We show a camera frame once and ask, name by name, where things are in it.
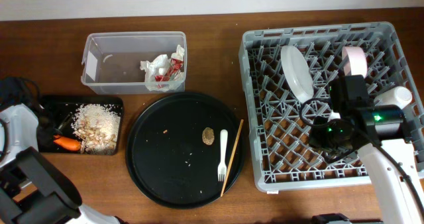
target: black rectangular tray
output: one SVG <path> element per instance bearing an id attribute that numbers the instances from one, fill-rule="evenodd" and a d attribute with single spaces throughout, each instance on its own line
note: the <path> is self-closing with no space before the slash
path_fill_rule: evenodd
<path id="1" fill-rule="evenodd" d="M 96 95 L 96 96 L 80 96 L 80 95 L 44 95 L 41 99 L 40 104 L 51 112 L 54 122 L 56 125 L 59 125 L 66 116 L 72 112 L 76 113 L 81 105 L 87 104 L 100 104 L 100 105 L 113 105 L 111 111 L 114 111 L 119 117 L 119 130 L 117 137 L 117 145 L 115 150 L 111 153 L 114 155 L 118 151 L 119 137 L 121 134 L 122 120 L 124 116 L 124 103 L 119 97 L 111 97 L 105 95 Z M 65 137 L 76 139 L 81 141 L 79 137 L 74 134 L 74 129 L 71 127 L 71 124 L 74 122 L 68 123 L 63 129 L 62 134 Z M 51 142 L 47 145 L 39 145 L 38 150 L 40 152 L 53 152 L 53 153 L 71 153 L 71 154 L 80 154 L 78 151 L 69 151 L 61 146 Z"/>

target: black tray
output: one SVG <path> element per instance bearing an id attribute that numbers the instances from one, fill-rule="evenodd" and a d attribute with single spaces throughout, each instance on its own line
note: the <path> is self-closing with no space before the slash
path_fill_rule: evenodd
<path id="1" fill-rule="evenodd" d="M 72 114 L 75 114 L 76 109 L 78 109 L 81 105 L 87 105 L 87 104 L 114 105 L 111 111 L 116 112 L 116 114 L 121 119 L 119 121 L 117 145 L 111 155 L 114 155 L 117 153 L 118 145 L 119 145 L 119 136 L 121 134 L 122 120 L 124 116 L 124 104 L 121 98 L 105 96 L 105 95 L 96 95 L 96 96 L 44 95 L 41 99 L 40 104 L 45 109 L 47 109 L 49 112 L 52 113 L 54 122 L 57 125 L 59 125 L 69 113 L 72 112 Z M 66 125 L 63 128 L 62 133 L 65 137 L 81 141 L 81 139 L 74 134 L 74 130 L 71 127 L 71 124 L 73 122 L 74 121 Z M 39 145 L 38 150 L 40 152 L 79 154 L 78 151 L 66 150 L 62 148 L 61 146 L 55 144 L 54 142 L 51 142 L 50 144 L 46 144 L 46 145 Z"/>
<path id="2" fill-rule="evenodd" d="M 142 112 L 129 135 L 126 160 L 132 180 L 147 197 L 166 207 L 194 208 L 215 201 L 223 185 L 217 177 L 219 133 L 228 130 L 228 166 L 239 124 L 228 107 L 207 95 L 184 92 L 158 100 Z M 215 133 L 210 146 L 201 138 L 206 127 Z M 239 142 L 225 191 L 243 167 L 242 136 Z"/>

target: green led light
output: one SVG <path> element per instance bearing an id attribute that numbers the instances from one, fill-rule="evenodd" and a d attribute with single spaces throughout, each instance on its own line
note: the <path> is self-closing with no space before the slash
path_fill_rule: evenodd
<path id="1" fill-rule="evenodd" d="M 381 117 L 380 115 L 375 115 L 374 116 L 374 120 L 375 121 L 381 121 L 383 119 L 383 117 Z"/>

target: fork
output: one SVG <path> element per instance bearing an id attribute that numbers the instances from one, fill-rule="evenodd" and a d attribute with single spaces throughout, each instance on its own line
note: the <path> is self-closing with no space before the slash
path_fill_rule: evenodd
<path id="1" fill-rule="evenodd" d="M 220 134 L 221 141 L 221 162 L 218 165 L 218 182 L 224 182 L 227 175 L 227 165 L 225 165 L 225 150 L 227 149 L 228 131 L 222 130 Z"/>

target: crumpled paper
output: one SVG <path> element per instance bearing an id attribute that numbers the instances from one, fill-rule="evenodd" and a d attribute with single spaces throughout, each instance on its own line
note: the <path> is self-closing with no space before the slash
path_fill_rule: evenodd
<path id="1" fill-rule="evenodd" d="M 146 72 L 144 82 L 168 82 L 181 81 L 184 78 L 184 72 L 180 68 L 184 65 L 184 48 L 177 46 L 176 52 L 168 55 L 162 54 L 156 57 L 153 62 L 141 61 L 140 69 Z M 169 91 L 177 89 L 181 84 L 170 85 L 146 85 L 149 91 Z"/>

